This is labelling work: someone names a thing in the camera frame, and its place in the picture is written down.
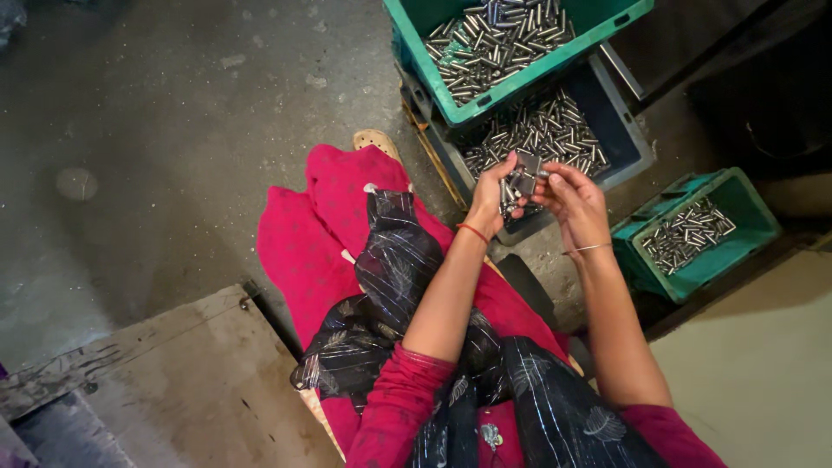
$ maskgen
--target concrete floor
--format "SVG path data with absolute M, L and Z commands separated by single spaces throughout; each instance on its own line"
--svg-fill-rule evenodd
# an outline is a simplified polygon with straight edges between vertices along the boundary
M 417 193 L 463 217 L 400 110 L 377 0 L 59 0 L 31 5 L 0 57 L 0 362 L 42 361 L 247 278 L 266 188 L 305 188 L 307 151 L 361 127 L 399 146 Z M 609 193 L 617 221 L 680 175 L 717 167 L 681 91 L 645 112 L 659 162 Z M 582 323 L 550 227 L 518 253 Z

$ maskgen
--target red sleeve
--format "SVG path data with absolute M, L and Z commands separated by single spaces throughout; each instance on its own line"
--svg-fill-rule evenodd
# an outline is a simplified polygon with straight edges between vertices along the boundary
M 456 366 L 396 344 L 381 368 L 361 426 L 347 452 L 347 466 L 402 466 L 419 427 L 433 412 L 433 394 Z
M 727 468 L 673 408 L 633 405 L 621 416 L 672 468 Z

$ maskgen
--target hand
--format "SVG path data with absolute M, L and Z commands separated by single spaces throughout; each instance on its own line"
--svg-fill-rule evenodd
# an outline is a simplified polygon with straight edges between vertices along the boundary
M 607 221 L 607 204 L 604 192 L 575 167 L 559 162 L 543 164 L 549 171 L 548 179 L 537 179 L 532 201 L 548 208 L 561 226 L 561 238 L 567 251 L 597 246 L 610 242 L 610 225 Z M 569 254 L 580 266 L 581 255 L 587 251 Z
M 465 224 L 479 230 L 487 239 L 494 237 L 497 231 L 503 228 L 503 217 L 500 215 L 500 179 L 507 176 L 517 163 L 517 153 L 508 153 L 505 161 L 480 175 L 477 188 L 474 189 L 471 210 L 465 218 Z M 525 197 L 518 199 L 519 207 L 525 204 Z M 515 209 L 511 216 L 521 217 L 522 208 Z

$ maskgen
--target wooden pallet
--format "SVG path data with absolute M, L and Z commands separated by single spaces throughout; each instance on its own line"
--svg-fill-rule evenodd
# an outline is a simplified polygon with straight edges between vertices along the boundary
M 459 194 L 459 190 L 457 190 L 456 186 L 454 186 L 451 181 L 451 177 L 448 175 L 448 170 L 445 169 L 445 165 L 442 164 L 442 160 L 439 159 L 439 155 L 436 154 L 436 150 L 434 150 L 433 145 L 430 144 L 428 136 L 424 134 L 424 131 L 428 128 L 428 123 L 422 118 L 421 114 L 414 113 L 404 99 L 402 99 L 402 108 L 404 109 L 404 115 L 408 117 L 408 121 L 416 130 L 416 138 L 418 138 L 419 142 L 422 143 L 422 147 L 425 152 L 428 153 L 428 158 L 430 158 L 430 161 L 433 163 L 433 167 L 436 167 L 436 172 L 439 173 L 439 177 L 442 178 L 442 182 L 444 182 L 445 187 L 451 194 L 451 197 L 462 211 L 467 212 L 468 204 L 465 202 L 462 195 Z

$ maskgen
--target woman's right hand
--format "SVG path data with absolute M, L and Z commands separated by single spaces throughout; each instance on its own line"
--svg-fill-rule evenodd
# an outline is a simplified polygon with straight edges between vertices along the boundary
M 550 175 L 546 179 L 537 179 L 532 202 L 545 206 L 555 215 L 561 225 L 563 246 L 580 266 L 582 253 L 591 255 L 590 252 L 596 249 L 575 249 L 611 241 L 604 192 L 575 167 L 548 162 L 541 169 L 549 171 Z

